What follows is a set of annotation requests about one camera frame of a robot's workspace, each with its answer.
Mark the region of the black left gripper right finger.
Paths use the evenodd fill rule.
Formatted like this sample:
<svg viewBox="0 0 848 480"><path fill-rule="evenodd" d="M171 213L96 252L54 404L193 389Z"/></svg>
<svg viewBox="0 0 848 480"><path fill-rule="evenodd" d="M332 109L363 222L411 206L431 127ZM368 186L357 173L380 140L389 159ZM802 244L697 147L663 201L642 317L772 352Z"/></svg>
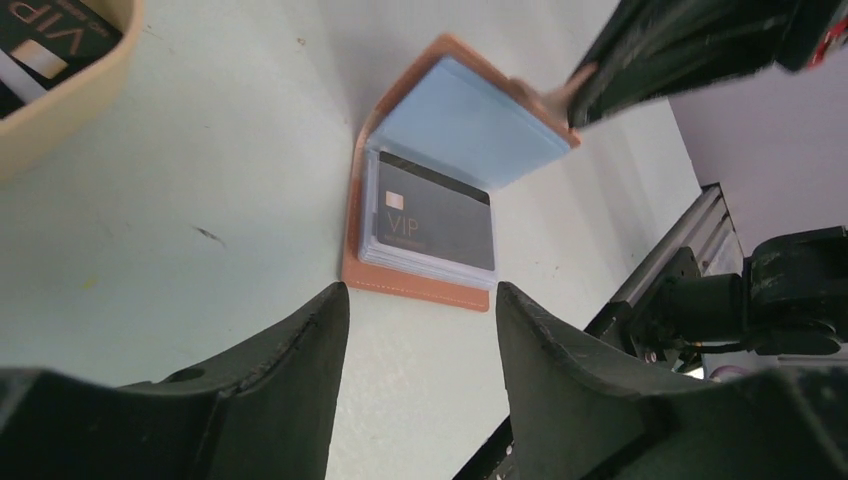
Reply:
<svg viewBox="0 0 848 480"><path fill-rule="evenodd" d="M697 380L648 365L515 285L498 343L524 479L843 479L847 372L778 368Z"/></svg>

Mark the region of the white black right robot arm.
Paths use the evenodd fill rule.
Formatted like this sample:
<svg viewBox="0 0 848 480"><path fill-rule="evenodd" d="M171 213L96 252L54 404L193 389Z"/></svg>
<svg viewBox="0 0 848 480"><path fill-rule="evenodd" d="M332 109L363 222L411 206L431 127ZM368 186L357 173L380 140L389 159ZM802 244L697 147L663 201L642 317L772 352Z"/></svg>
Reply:
<svg viewBox="0 0 848 480"><path fill-rule="evenodd" d="M797 73L847 39L843 1L622 1L583 58L595 73L565 110L586 128L630 107L753 75ZM740 273L698 277L679 248L634 300L588 333L631 355L830 355L847 340L847 231L776 237Z"/></svg>

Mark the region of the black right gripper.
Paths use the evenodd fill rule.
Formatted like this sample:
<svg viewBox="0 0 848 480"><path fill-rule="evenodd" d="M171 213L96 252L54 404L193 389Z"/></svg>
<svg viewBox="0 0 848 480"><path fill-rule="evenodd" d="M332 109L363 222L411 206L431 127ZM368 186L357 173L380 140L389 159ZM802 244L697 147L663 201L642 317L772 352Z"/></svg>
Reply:
<svg viewBox="0 0 848 480"><path fill-rule="evenodd" d="M753 75L800 72L847 47L847 0L621 1L581 60L566 109L586 128L635 105Z"/></svg>

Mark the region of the beige oval card tray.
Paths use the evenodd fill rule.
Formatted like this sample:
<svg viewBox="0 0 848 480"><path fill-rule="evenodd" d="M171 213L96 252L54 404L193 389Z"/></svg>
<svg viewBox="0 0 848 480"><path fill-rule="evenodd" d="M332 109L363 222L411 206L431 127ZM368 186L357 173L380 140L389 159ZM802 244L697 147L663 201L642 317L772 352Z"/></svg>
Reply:
<svg viewBox="0 0 848 480"><path fill-rule="evenodd" d="M24 172L59 143L105 110L127 82L140 39L142 1L80 1L123 33L100 60L52 89L40 84L37 97L23 103L1 82L1 178Z"/></svg>

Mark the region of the pink leather card holder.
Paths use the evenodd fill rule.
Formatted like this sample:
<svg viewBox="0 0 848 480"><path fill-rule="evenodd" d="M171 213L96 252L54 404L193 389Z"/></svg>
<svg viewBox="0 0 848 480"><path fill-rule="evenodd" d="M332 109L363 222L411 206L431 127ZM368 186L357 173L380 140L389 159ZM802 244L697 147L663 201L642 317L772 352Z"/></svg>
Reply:
<svg viewBox="0 0 848 480"><path fill-rule="evenodd" d="M456 36L436 38L367 117L353 150L341 278L350 287L485 312L498 277L495 191L580 145L545 97ZM377 160L388 152L486 192L496 269L376 242Z"/></svg>

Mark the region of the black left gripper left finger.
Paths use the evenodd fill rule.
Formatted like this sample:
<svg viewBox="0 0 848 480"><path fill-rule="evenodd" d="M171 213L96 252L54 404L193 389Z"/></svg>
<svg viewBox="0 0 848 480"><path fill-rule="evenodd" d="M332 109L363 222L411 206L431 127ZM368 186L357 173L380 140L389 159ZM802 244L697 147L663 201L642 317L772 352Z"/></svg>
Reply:
<svg viewBox="0 0 848 480"><path fill-rule="evenodd" d="M106 387L1 372L5 479L321 479L350 325L334 283L284 320L164 380Z"/></svg>

